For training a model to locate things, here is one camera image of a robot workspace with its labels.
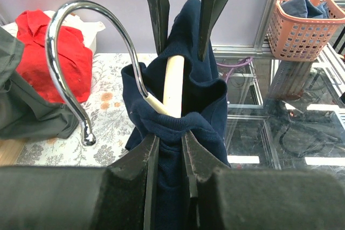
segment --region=navy garment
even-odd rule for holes
[[[227,164],[224,131],[227,117],[226,83],[218,78],[215,56],[209,45],[205,60],[197,56],[201,3],[188,0],[175,18],[167,47],[146,68],[140,63],[147,90],[163,100],[167,59],[185,57],[182,94],[182,117],[158,114],[140,95],[131,65],[122,70],[123,99],[128,116],[135,124],[126,148],[136,147],[148,133],[160,138],[156,229],[182,229],[182,143],[191,130],[201,145]]]
[[[314,6],[310,0],[289,0],[281,4],[281,8],[290,16],[299,18],[329,18],[327,2]]]

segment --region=pink laundry basket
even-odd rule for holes
[[[345,24],[343,12],[333,0],[310,0],[315,6],[326,1],[329,19],[298,18],[287,15],[280,6],[289,0],[277,0],[268,26],[268,41],[277,59],[314,61],[333,33]]]

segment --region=chrome hook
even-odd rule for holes
[[[138,58],[135,52],[134,45],[130,39],[127,31],[122,26],[120,21],[104,6],[97,3],[86,1],[86,0],[76,0],[70,1],[62,5],[58,11],[52,17],[46,34],[45,39],[45,51],[47,57],[47,63],[49,68],[50,76],[53,80],[55,87],[57,88],[62,99],[66,102],[68,107],[71,109],[73,114],[78,118],[81,125],[83,145],[93,145],[96,142],[96,138],[92,133],[91,121],[82,108],[82,106],[77,102],[75,96],[68,87],[66,80],[62,74],[60,63],[58,60],[58,51],[57,51],[57,39],[60,31],[60,27],[64,19],[73,11],[79,9],[90,9],[97,11],[98,13],[104,15],[108,20],[116,27],[119,34],[121,35],[123,41],[125,42],[130,58],[132,60],[136,85],[140,94],[143,98],[158,112],[161,114],[168,114],[166,107],[147,92],[145,85],[142,80],[142,75],[139,67]]]

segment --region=purple cable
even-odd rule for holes
[[[235,64],[235,65],[224,65],[224,64],[219,64],[217,63],[217,65],[219,67],[228,67],[231,68],[226,76],[225,82],[227,84],[229,77],[232,75],[233,71],[235,70],[235,68],[239,68],[239,67],[244,67],[246,65],[248,65],[250,62],[253,61],[253,57],[247,57],[245,59],[242,59],[239,61],[239,63]]]

